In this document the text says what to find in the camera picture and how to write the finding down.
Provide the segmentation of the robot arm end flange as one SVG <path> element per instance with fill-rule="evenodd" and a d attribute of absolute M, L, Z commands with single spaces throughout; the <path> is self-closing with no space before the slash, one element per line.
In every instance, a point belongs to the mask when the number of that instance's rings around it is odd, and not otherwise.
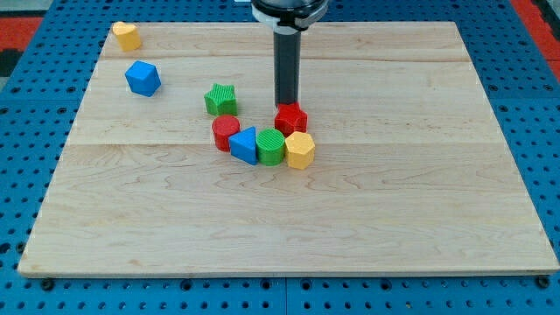
<path fill-rule="evenodd" d="M 306 31 L 327 12 L 328 0 L 252 0 L 254 18 L 274 33 L 292 35 Z"/>

